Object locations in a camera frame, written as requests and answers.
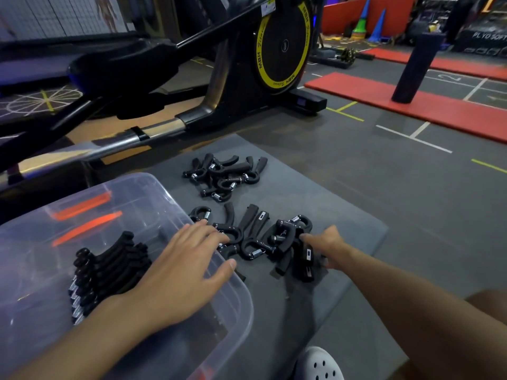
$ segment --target gray exercise mat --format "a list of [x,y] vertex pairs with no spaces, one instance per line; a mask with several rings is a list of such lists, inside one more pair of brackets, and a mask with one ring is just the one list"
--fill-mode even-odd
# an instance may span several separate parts
[[[240,162],[252,156],[255,164],[261,156],[268,164],[256,185],[241,185],[233,192],[237,225],[249,204],[269,212],[266,230],[277,219],[297,214],[313,222],[312,233],[318,234],[336,224],[345,241],[372,255],[382,243],[387,226],[354,205],[291,169],[278,159],[250,144],[238,135],[227,136],[194,152],[184,153],[156,165],[152,173],[171,196],[189,213],[194,207],[212,209],[212,221],[223,222],[223,204],[212,198],[202,199],[198,188],[181,177],[191,168],[191,160],[213,153],[219,160],[236,154]],[[342,295],[350,280],[341,272],[314,268],[315,282],[302,283],[292,275],[276,277],[274,263],[266,256],[247,262],[236,257],[238,271],[246,276],[250,290],[254,321],[250,335],[217,374],[219,379],[285,380],[297,355],[320,328]]]

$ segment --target red gym mat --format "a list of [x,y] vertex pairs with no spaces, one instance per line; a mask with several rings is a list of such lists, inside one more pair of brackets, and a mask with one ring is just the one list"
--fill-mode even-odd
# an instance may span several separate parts
[[[366,53],[375,55],[377,59],[406,64],[410,53],[399,50],[387,50],[382,48],[368,49]],[[436,57],[431,63],[431,69],[445,70],[467,74],[469,76],[488,77],[492,80],[507,81],[507,66],[488,65],[479,62],[452,60]]]
[[506,110],[421,91],[411,104],[399,104],[391,101],[395,85],[343,73],[319,77],[305,87],[507,143]]

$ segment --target rubber gym flooring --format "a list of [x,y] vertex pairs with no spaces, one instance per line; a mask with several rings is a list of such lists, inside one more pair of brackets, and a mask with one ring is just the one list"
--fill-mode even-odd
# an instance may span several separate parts
[[[212,66],[194,59],[164,88],[205,83]],[[334,71],[395,84],[402,70],[402,64],[381,60],[357,60],[348,70],[308,65],[300,85]],[[478,88],[481,81],[429,71],[421,90],[507,109],[507,84],[485,81]],[[325,96],[328,109],[316,117],[283,108],[265,111],[220,132],[154,147],[100,173],[110,179],[142,170],[236,132],[386,223],[389,233],[379,259],[461,297],[507,287],[507,147]],[[406,359],[354,286],[311,344],[328,350],[347,380],[386,379]],[[219,373],[217,378],[230,377]]]

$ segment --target forearm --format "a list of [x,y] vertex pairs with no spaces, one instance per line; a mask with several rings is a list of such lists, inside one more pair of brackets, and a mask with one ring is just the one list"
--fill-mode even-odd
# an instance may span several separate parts
[[100,378],[149,333],[142,315],[110,297],[41,356],[16,371],[11,380]]
[[432,378],[507,378],[507,327],[430,282],[351,248],[341,265]]

